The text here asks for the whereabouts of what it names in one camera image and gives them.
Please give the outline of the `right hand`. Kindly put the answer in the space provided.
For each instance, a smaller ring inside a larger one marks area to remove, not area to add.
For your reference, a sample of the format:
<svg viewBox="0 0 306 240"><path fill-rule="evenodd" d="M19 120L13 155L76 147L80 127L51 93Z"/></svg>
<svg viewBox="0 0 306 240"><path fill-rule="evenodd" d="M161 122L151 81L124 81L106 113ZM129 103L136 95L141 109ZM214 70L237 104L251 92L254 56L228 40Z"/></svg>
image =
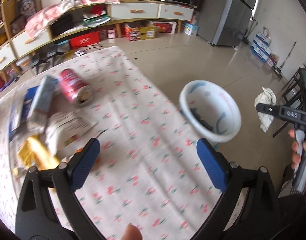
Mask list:
<svg viewBox="0 0 306 240"><path fill-rule="evenodd" d="M301 162L301 156L300 156L300 152L302 150L306 151L306 141L304 141L303 143L299 143L296 140L293 141L292 144L292 163L291 163L291 167L295 170L296 168L298 168L300 162Z"/></svg>

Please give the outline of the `left hand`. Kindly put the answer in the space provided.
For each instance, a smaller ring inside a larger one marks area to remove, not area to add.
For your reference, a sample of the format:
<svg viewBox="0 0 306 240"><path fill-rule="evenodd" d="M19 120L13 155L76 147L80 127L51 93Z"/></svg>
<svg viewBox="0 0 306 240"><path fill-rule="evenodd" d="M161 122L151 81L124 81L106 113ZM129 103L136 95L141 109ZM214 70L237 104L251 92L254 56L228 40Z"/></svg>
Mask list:
<svg viewBox="0 0 306 240"><path fill-rule="evenodd" d="M140 230L132 223L128 224L121 238L121 240L142 240L142 239L143 237Z"/></svg>

